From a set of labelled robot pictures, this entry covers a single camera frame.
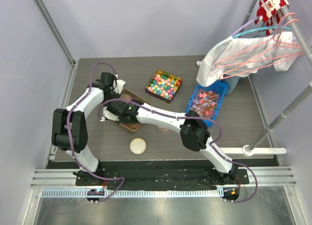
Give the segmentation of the clear glass jar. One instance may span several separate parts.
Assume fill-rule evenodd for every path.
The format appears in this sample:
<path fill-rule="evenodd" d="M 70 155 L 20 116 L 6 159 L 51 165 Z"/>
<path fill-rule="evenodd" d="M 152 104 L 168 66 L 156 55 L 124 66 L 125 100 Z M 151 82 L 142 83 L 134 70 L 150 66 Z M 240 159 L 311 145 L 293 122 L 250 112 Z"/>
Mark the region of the clear glass jar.
<path fill-rule="evenodd" d="M 168 131 L 167 128 L 161 127 L 161 126 L 157 126 L 157 129 L 158 129 L 159 131 L 161 131 L 161 132 L 167 132 L 167 131 Z"/>

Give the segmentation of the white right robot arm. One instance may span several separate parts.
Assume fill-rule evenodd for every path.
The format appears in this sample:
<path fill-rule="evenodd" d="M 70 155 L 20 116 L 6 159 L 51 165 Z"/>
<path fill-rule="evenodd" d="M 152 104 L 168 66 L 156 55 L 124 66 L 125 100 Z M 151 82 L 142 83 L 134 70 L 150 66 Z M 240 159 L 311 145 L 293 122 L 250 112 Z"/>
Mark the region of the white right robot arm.
<path fill-rule="evenodd" d="M 222 136 L 219 132 L 217 139 L 213 139 L 208 131 L 204 119 L 194 111 L 175 113 L 143 103 L 141 101 L 127 101 L 125 99 L 111 99 L 103 103 L 104 117 L 112 119 L 116 116 L 119 123 L 146 123 L 167 128 L 180 135 L 185 148 L 204 155 L 219 172 L 221 180 L 227 184 L 237 179 L 238 166 L 232 158 L 226 155 L 216 144 Z"/>

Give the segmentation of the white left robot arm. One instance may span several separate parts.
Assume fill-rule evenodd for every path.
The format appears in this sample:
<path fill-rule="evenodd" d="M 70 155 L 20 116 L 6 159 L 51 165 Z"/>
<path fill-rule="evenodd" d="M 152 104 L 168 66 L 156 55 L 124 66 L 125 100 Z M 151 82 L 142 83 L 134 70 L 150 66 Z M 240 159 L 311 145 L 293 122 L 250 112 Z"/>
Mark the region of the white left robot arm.
<path fill-rule="evenodd" d="M 86 118 L 101 103 L 119 98 L 125 84 L 118 75 L 103 72 L 74 103 L 57 108 L 53 113 L 52 145 L 70 155 L 92 185 L 101 184 L 104 173 L 100 161 L 87 145 Z"/>

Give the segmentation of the gold tin of popsicle candies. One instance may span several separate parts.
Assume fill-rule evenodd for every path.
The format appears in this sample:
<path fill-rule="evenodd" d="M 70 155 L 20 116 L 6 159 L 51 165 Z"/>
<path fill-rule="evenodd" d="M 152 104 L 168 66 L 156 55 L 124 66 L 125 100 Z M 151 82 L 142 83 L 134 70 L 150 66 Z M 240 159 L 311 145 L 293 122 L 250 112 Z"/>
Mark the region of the gold tin of popsicle candies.
<path fill-rule="evenodd" d="M 147 103 L 150 105 L 149 101 L 143 99 L 142 97 L 136 95 L 135 93 L 133 93 L 127 89 L 122 90 L 122 92 L 120 94 L 120 99 L 124 99 L 124 100 L 128 100 L 128 101 L 135 100 L 135 101 L 140 101 L 140 102 Z M 131 104 L 131 103 L 128 103 L 128 104 L 129 105 L 127 106 L 126 116 L 121 118 L 121 121 L 118 121 L 117 123 L 121 127 L 127 129 L 128 131 L 135 133 L 141 125 L 140 122 L 136 122 L 136 119 L 134 117 L 134 114 L 138 110 L 138 107 Z"/>

